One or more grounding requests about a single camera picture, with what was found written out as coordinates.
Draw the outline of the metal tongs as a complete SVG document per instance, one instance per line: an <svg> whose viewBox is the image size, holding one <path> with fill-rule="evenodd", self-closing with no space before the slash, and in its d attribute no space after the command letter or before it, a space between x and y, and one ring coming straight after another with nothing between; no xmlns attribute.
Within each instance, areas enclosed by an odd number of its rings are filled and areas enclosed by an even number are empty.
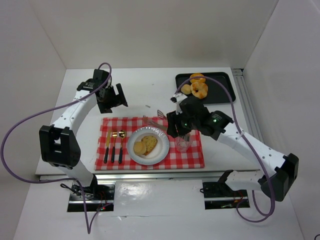
<svg viewBox="0 0 320 240"><path fill-rule="evenodd" d="M167 120L167 117L164 115L164 113L162 111L160 111L159 109L157 110L157 116L161 119L161 120ZM164 132L167 131L167 127L164 126L164 125L161 125L155 121L153 121L150 117L147 117L145 115L143 115L142 117L142 120L150 125L150 126L153 126L153 127L156 127L156 128L159 128L161 130L163 130ZM189 142L189 143L192 143L194 141L194 138L190 135L190 133L184 135L184 136L181 136L180 138L182 138L184 141L186 142Z"/></svg>

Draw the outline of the toasted bread slice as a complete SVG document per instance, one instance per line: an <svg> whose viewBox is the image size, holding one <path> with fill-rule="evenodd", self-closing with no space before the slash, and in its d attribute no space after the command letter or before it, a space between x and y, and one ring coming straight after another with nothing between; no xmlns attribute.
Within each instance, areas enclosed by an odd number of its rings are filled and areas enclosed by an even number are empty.
<svg viewBox="0 0 320 240"><path fill-rule="evenodd" d="M141 142L143 142L146 146L146 152L144 153L144 155L147 156L154 150L158 143L158 140L153 135L146 135L141 139Z"/></svg>

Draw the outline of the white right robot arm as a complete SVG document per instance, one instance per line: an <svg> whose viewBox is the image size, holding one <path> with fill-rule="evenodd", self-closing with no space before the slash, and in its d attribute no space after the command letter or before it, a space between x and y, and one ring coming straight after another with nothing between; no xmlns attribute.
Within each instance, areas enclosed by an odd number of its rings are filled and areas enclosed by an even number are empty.
<svg viewBox="0 0 320 240"><path fill-rule="evenodd" d="M229 146L251 163L258 171L227 170L219 179L231 190L262 191L276 202L284 200L298 176L299 158L285 155L265 145L241 128L234 118L222 111L210 112L194 96L176 93L170 99L176 109L167 113L167 134L173 138L187 135L192 130Z"/></svg>

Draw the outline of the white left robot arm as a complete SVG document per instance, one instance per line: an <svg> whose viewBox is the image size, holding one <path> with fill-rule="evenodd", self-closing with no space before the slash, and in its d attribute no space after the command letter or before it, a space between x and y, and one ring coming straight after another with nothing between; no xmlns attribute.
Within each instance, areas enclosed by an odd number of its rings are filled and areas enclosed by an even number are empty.
<svg viewBox="0 0 320 240"><path fill-rule="evenodd" d="M63 114L52 125L40 128L42 160L73 178L76 190L96 194L101 187L97 177L81 162L77 132L95 106L101 114L108 114L121 105L128 105L121 84L113 86L111 72L95 69L92 78L79 84L72 104Z"/></svg>

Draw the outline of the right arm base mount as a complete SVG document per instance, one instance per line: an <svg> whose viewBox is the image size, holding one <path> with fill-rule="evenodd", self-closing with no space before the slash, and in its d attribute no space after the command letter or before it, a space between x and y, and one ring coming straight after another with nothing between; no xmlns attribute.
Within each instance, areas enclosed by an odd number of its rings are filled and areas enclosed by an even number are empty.
<svg viewBox="0 0 320 240"><path fill-rule="evenodd" d="M250 208L248 193L246 190L234 191L225 183L203 182L199 190L204 197L204 207L206 210Z"/></svg>

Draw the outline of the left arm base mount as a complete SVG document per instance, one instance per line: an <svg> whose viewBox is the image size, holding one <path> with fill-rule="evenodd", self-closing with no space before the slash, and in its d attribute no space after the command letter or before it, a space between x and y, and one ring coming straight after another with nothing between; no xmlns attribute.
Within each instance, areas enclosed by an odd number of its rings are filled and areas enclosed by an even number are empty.
<svg viewBox="0 0 320 240"><path fill-rule="evenodd" d="M79 213L84 212L83 196L80 187L72 184L71 187L64 183L60 184L60 187L69 190L69 200L67 206L67 212ZM84 193L86 209L88 212L113 212L114 211L114 199L115 199L115 184L98 185L95 193Z"/></svg>

